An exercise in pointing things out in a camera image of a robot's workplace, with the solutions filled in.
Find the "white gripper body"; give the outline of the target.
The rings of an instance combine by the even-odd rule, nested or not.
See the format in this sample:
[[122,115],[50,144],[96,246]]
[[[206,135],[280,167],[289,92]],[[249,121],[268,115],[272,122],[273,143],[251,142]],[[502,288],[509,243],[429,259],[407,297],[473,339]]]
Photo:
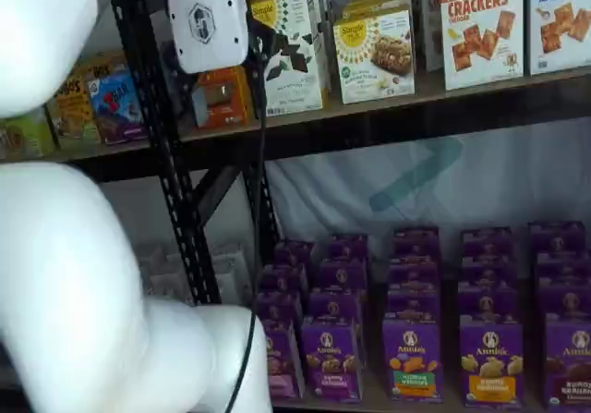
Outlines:
[[247,0],[167,0],[175,51],[188,74],[241,65],[247,58]]

